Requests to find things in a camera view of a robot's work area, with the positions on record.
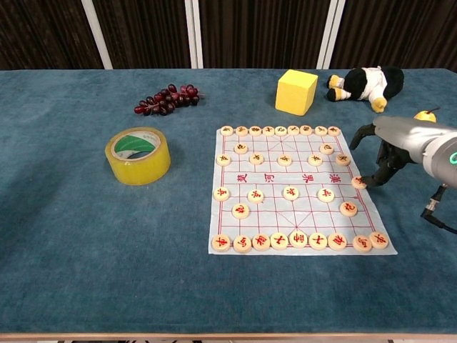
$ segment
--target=yellow cube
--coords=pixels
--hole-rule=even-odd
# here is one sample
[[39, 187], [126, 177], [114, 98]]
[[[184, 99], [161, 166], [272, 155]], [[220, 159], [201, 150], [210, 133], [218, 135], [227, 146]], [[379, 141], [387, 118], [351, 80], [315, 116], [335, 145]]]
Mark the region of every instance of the yellow cube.
[[317, 75], [288, 70], [278, 81], [275, 108], [304, 116], [313, 103], [316, 85]]

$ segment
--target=chinese chess board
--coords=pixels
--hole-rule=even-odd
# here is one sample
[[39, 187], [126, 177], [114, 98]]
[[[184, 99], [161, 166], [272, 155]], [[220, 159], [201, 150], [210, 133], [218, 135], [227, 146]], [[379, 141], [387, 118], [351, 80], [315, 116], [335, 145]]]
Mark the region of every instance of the chinese chess board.
[[[225, 187], [229, 197], [224, 201], [218, 201], [215, 196], [212, 197], [210, 254], [397, 254], [368, 192], [366, 189], [355, 188], [351, 184], [351, 180], [360, 174], [342, 133], [338, 136], [328, 134], [320, 136], [311, 129], [312, 134], [240, 136], [236, 134], [237, 129], [233, 128], [233, 134], [230, 135], [223, 135], [222, 129], [216, 132], [213, 192], [216, 193], [218, 188]], [[246, 153], [236, 152], [239, 144], [247, 146]], [[320, 148], [323, 144], [331, 145], [333, 153], [322, 154]], [[336, 156], [340, 153], [350, 158], [349, 165], [342, 166], [336, 163]], [[217, 163], [218, 156], [221, 154], [230, 157], [228, 165], [221, 166]], [[253, 154], [261, 154], [263, 162], [251, 163], [250, 157]], [[292, 163], [289, 166], [279, 164], [279, 157], [283, 154], [291, 156]], [[308, 162], [311, 154], [322, 158], [320, 166], [313, 166]], [[293, 201], [283, 197], [285, 187], [290, 186], [295, 187], [299, 193], [298, 198]], [[323, 188], [330, 189], [334, 193], [333, 201], [323, 202], [318, 198], [317, 194]], [[263, 192], [264, 198], [261, 203], [256, 204], [248, 199], [248, 193], [253, 189]], [[355, 204], [358, 210], [356, 215], [353, 217], [343, 215], [340, 210], [343, 202]], [[248, 216], [243, 219], [238, 219], [233, 214], [235, 206], [240, 203], [247, 205], [249, 210]], [[306, 235], [307, 243], [304, 247], [296, 247], [296, 244], [291, 243], [292, 234], [297, 237], [297, 231]], [[282, 233], [288, 241], [286, 240], [285, 247], [274, 249], [273, 236], [278, 233]], [[341, 234], [346, 238], [347, 245], [341, 250], [330, 248], [330, 244], [323, 249], [314, 249], [310, 245], [311, 235], [314, 233], [319, 233], [328, 239], [335, 238], [335, 235], [331, 236], [332, 234]], [[387, 239], [387, 247], [375, 249], [373, 243], [369, 251], [361, 252], [355, 249], [354, 244], [358, 237], [368, 238], [373, 233], [382, 233]], [[214, 249], [213, 246], [216, 238], [221, 241], [218, 236], [220, 234], [229, 238], [225, 251]], [[271, 246], [268, 249], [254, 249], [255, 246], [247, 252], [238, 252], [234, 249], [235, 240], [239, 240], [239, 237], [246, 236], [253, 244], [254, 239], [258, 237], [257, 234], [264, 234], [271, 238]]]

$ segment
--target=xiangqi board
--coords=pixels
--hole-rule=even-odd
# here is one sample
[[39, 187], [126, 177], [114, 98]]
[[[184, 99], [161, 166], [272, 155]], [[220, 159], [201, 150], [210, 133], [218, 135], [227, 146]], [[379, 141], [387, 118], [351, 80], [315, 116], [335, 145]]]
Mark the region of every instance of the xiangqi board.
[[338, 128], [224, 126], [214, 161], [210, 254], [397, 254]]

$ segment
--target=yellow tape roll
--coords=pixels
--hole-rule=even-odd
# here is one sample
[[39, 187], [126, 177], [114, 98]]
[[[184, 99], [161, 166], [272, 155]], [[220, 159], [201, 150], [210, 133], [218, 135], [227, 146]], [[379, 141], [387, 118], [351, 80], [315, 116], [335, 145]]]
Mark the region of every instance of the yellow tape roll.
[[[140, 152], [146, 156], [130, 159]], [[164, 134], [152, 127], [134, 127], [111, 138], [105, 155], [116, 178], [123, 184], [142, 185], [160, 179], [170, 167]]]

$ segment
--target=table edge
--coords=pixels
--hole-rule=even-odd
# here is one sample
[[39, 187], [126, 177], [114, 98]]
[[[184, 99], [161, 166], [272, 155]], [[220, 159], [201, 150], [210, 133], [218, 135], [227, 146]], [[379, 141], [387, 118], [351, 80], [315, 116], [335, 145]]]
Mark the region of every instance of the table edge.
[[457, 334], [426, 334], [426, 333], [395, 333], [395, 332], [322, 332], [322, 333], [202, 333], [202, 334], [173, 334], [173, 333], [0, 333], [0, 341], [58, 341], [58, 340], [131, 340], [131, 339], [456, 339]]

